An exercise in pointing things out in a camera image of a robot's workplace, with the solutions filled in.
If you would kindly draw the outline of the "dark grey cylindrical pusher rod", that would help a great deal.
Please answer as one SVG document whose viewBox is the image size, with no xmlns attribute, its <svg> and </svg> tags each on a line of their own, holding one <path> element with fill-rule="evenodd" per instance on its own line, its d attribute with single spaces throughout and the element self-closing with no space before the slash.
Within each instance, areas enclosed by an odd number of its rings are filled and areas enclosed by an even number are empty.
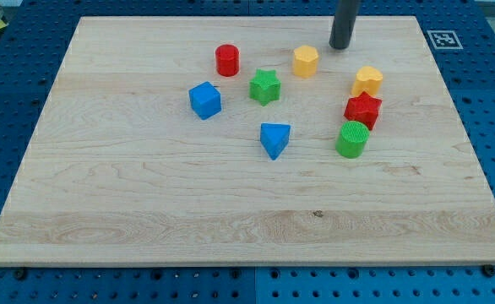
<svg viewBox="0 0 495 304">
<path fill-rule="evenodd" d="M 361 0 L 338 0 L 330 31 L 329 45 L 337 50 L 346 49 L 351 42 Z"/>
</svg>

